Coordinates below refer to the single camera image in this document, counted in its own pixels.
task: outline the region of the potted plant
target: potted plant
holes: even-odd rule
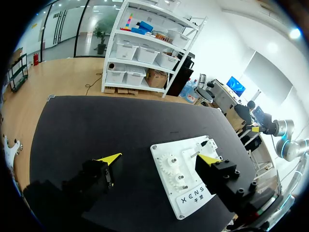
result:
[[[106,48],[106,44],[104,44],[105,36],[106,34],[111,33],[114,22],[115,19],[113,18],[100,20],[93,31],[93,34],[96,35],[97,38],[101,38],[101,43],[99,43],[97,49],[95,49],[98,51],[98,55],[102,55],[104,53]]]

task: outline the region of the blue box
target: blue box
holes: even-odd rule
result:
[[[144,21],[140,22],[140,29],[151,32],[154,27],[150,26],[148,23],[145,23]]]
[[[138,34],[142,34],[142,35],[144,35],[144,34],[146,33],[145,30],[138,29],[138,28],[132,28],[132,29],[131,29],[131,32],[138,33]]]

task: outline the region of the cardboard box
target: cardboard box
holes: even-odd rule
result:
[[[137,96],[139,94],[139,91],[137,89],[132,89],[132,88],[129,88],[128,92],[129,92],[129,94],[133,94],[135,96]]]
[[[115,93],[114,87],[105,87],[104,93]]]
[[[118,93],[124,93],[124,94],[126,94],[126,93],[128,93],[128,90],[127,90],[127,88],[117,88],[117,92],[118,92]]]
[[[149,69],[145,79],[149,87],[163,88],[168,80],[168,73],[155,69]]]

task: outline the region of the white shelf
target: white shelf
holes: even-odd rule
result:
[[[127,85],[126,84],[126,76],[124,77],[122,83],[108,83],[108,82],[106,82],[105,86],[107,86],[107,87],[141,89],[141,90],[154,91],[154,92],[159,92],[159,93],[164,93],[165,92],[164,88],[152,88],[152,87],[149,87],[149,85],[147,84],[145,79],[143,79],[143,81],[141,82],[140,86]]]
[[[176,51],[185,53],[185,50],[183,50],[183,49],[181,49],[181,48],[179,48],[175,45],[172,45],[171,43],[165,42],[165,41],[160,40],[160,39],[153,38],[153,37],[148,36],[148,35],[141,35],[141,34],[134,33],[134,32],[131,32],[131,31],[126,31],[126,30],[116,30],[115,33],[116,34],[122,34],[122,35],[134,36],[134,37],[138,37],[138,38],[141,38],[141,39],[149,40],[149,41],[155,42],[157,44],[162,44],[166,47],[170,47],[170,48],[172,48]]]
[[[162,68],[161,66],[158,65],[156,61],[154,61],[153,64],[147,64],[147,63],[139,62],[135,57],[133,57],[132,60],[118,59],[116,58],[116,52],[114,51],[111,52],[111,55],[108,58],[108,62],[136,65],[136,66],[145,67],[149,69],[156,69],[156,70],[164,71],[164,72],[171,73],[171,74],[175,73],[173,70]]]
[[[129,7],[134,7],[137,9],[145,10],[147,12],[151,12],[153,14],[162,16],[186,28],[194,28],[195,30],[199,30],[199,27],[193,24],[191,21],[185,18],[182,18],[181,16],[178,16],[171,11],[162,9],[158,6],[155,6],[155,5],[140,1],[140,0],[129,0]]]

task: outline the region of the computer monitor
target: computer monitor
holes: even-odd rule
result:
[[[233,90],[233,92],[236,93],[239,97],[246,90],[246,88],[241,83],[239,83],[239,81],[236,80],[233,76],[228,80],[227,86],[229,86]]]
[[[253,110],[252,114],[261,126],[264,125],[265,113],[260,106],[257,106],[256,109]]]

